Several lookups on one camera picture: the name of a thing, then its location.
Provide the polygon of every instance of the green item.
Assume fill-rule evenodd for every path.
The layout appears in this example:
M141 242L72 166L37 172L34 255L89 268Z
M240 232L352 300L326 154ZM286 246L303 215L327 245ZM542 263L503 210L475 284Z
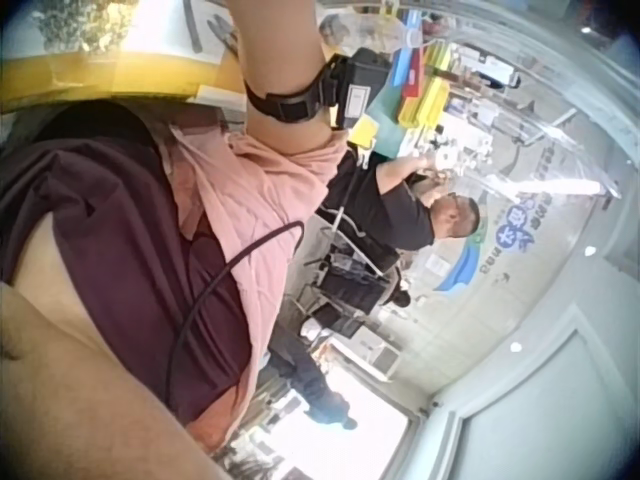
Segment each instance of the green item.
M401 101L402 87L392 87L387 84L366 112L379 125L373 150L390 159L398 156L400 145L407 133L407 129L397 123Z

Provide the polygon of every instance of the white door frame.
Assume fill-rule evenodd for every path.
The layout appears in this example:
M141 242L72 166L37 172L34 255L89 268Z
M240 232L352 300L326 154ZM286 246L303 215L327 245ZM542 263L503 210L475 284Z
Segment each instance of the white door frame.
M629 389L615 362L606 347L589 324L585 314L575 303L569 305L558 319L557 328L547 335L546 340L527 361L515 368L501 381L491 385L483 394L473 399L451 405L448 408L448 418L440 449L428 480L447 480L455 460L460 441L463 423L480 411L489 407L501 398L514 391L526 382L534 373L542 368L562 347L574 336L579 335L585 342L598 373L605 383L607 390L615 392L611 395L616 413L622 424L628 430L629 438L634 445L638 440L638 411L634 396Z

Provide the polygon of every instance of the red item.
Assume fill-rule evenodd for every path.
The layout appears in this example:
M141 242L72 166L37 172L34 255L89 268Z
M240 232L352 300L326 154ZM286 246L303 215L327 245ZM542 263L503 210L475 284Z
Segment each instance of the red item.
M402 88L402 96L405 98L417 98L420 96L422 78L424 70L422 68L422 49L415 48L411 54L411 64L409 65L409 75L407 82Z

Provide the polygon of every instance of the black cable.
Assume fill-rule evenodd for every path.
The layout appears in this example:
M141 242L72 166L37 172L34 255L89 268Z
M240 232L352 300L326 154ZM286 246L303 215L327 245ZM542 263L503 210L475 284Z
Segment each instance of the black cable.
M189 314L187 315L185 321L183 322L182 326L180 327L180 333L178 334L178 337L176 338L176 341L174 342L173 346L171 347L171 352L169 353L169 361L167 364L167 373L166 373L166 377L165 377L165 390L164 390L164 397L165 397L165 404L167 405L167 407L169 408L169 410L173 410L171 407L171 390L172 390L172 384L173 384L173 370L175 369L175 363L176 363L176 357L178 355L178 352L180 351L182 344L184 343L185 339L187 338L187 334L189 333L189 330L191 328L191 325L193 324L193 322L195 321L198 312L200 310L200 308L202 307L204 301L207 299L207 297L212 294L215 289L217 288L218 284L220 283L220 281L229 274L229 272L231 272L231 270L238 265L242 260L244 260L248 255L250 255L251 253L253 253L255 250L257 250L258 248L260 248L262 245L264 245L265 243L269 242L270 240L273 240L274 238L282 235L285 232L288 232L289 230L292 230L294 228L300 228L300 230L302 230L302 235L300 236L300 239L298 240L298 244L296 245L296 249L300 246L300 242L302 241L302 237L304 236L304 223L302 223L301 221L295 221L295 222L291 222L288 223L286 225L283 225L282 227L276 228L275 230L273 230L272 232L267 233L266 235L264 235L263 237L259 238L258 240L256 240L255 242L253 242L251 245L245 247L240 253L238 253L235 257L233 257L226 265L225 267L220 271L220 273L218 273L218 275L216 275L210 282L209 284L202 289L202 291L200 292L200 294L197 296L196 300L193 302L193 305L191 306L191 309L189 310Z

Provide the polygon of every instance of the window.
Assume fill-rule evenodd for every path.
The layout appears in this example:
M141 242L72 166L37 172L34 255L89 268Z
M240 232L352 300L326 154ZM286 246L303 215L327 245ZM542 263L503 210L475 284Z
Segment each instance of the window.
M405 434L407 417L337 365L327 381L351 404L349 415L358 428L319 425L305 414L305 406L273 427L273 447L313 480L381 478Z

